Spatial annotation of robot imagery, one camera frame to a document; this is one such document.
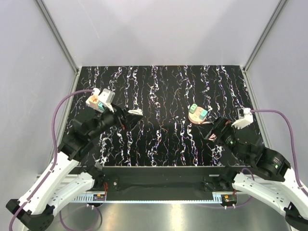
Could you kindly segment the teal plug adapter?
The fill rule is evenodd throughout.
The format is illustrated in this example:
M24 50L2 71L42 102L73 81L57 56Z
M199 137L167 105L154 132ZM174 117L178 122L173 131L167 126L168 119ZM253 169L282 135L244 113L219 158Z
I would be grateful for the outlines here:
M207 110L202 110L199 114L199 119L204 121L206 116L207 116L208 111Z

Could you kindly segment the blue plug adapter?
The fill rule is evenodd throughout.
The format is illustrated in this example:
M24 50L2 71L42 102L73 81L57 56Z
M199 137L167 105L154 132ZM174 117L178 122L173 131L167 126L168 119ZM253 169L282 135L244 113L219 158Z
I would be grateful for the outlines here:
M98 102L97 106L99 112L103 113L105 111L105 106L102 102Z

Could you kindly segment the pink round power socket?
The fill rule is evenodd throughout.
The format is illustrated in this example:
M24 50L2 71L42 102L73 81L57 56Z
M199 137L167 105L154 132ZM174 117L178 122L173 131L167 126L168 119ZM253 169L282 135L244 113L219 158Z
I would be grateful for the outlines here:
M198 106L194 114L188 113L188 118L189 118L189 120L190 120L191 123L196 124L196 125L201 125L201 124L208 124L208 123L210 123L210 122L207 120L207 116L206 116L206 118L205 118L204 121L202 121L202 120L199 119L199 114L200 114L200 112L201 112L202 110L205 110L205 109Z

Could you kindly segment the green USB charger cube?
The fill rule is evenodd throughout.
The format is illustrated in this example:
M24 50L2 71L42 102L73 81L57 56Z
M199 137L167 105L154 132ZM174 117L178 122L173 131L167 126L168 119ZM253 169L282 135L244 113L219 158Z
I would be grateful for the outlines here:
M189 108L189 113L194 114L197 109L197 104L193 103Z

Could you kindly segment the beige cube adapter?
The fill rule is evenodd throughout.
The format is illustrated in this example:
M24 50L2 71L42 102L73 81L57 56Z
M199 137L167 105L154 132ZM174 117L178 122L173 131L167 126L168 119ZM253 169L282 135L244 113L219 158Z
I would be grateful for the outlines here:
M91 95L91 96L87 99L87 101L90 101L91 103L97 103L97 102L99 101L98 95L95 95L95 94Z

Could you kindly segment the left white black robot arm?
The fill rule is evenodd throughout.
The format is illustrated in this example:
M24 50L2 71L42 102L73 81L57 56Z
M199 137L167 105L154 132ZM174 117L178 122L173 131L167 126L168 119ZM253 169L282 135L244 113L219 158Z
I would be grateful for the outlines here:
M74 181L58 189L60 183L94 147L94 140L112 127L131 131L142 119L141 109L112 106L92 114L87 120L73 119L73 126L58 146L51 163L35 184L19 199L11 199L6 208L31 231L44 231L54 217L78 195L100 190L104 174L91 166Z

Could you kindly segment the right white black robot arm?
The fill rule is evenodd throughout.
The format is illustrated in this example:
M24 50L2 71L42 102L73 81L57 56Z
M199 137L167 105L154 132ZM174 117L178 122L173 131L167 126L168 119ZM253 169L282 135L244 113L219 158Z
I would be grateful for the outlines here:
M206 139L218 143L243 161L236 170L225 166L217 177L205 177L205 188L212 191L241 191L267 204L285 217L297 231L308 229L308 188L298 170L279 152L265 147L247 126L253 118L235 122L219 117L212 122Z

